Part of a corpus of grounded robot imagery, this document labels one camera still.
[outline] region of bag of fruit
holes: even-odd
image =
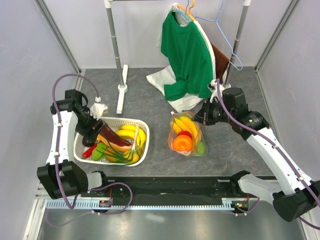
[[[185,155],[202,157],[208,154],[208,146],[201,132],[200,125],[192,121],[195,115],[191,111],[172,114],[168,146],[171,150]]]

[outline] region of brown garment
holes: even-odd
[[[224,55],[212,42],[210,43],[213,48],[215,58],[215,76],[217,79],[220,79],[220,83],[222,83],[222,76],[227,70],[229,58],[227,58],[226,55]]]

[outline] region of red chili pepper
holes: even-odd
[[[92,152],[95,150],[95,148],[96,148],[97,145],[98,145],[98,143],[95,144],[95,145],[93,145],[92,147],[90,147],[87,151],[85,151],[85,152],[82,154],[83,159],[89,158],[89,157],[92,155]]]

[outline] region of white basket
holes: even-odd
[[[139,165],[145,159],[148,151],[149,139],[150,139],[150,130],[148,125],[144,121],[136,120],[136,119],[117,118],[117,117],[101,117],[101,119],[104,120],[113,131],[117,131],[119,127],[121,127],[122,125],[133,125],[133,126],[138,126],[145,132],[146,141],[143,147],[143,152],[140,160],[135,162],[134,164],[127,165],[125,163],[108,162],[108,160],[106,160],[105,157],[100,159],[100,161],[93,161],[91,156],[88,157],[87,159],[82,159],[82,154],[88,149],[88,147],[85,147],[82,144],[82,140],[84,137],[81,136],[79,133],[76,134],[74,139],[74,144],[73,144],[74,157],[80,162],[90,163],[90,164],[125,165],[126,167],[133,167],[133,166]]]

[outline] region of green t-shirt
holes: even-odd
[[[196,24],[180,26],[171,11],[162,24],[161,52],[169,59],[176,83],[164,85],[167,101],[182,98],[186,93],[209,98],[208,84],[213,80],[210,52]]]

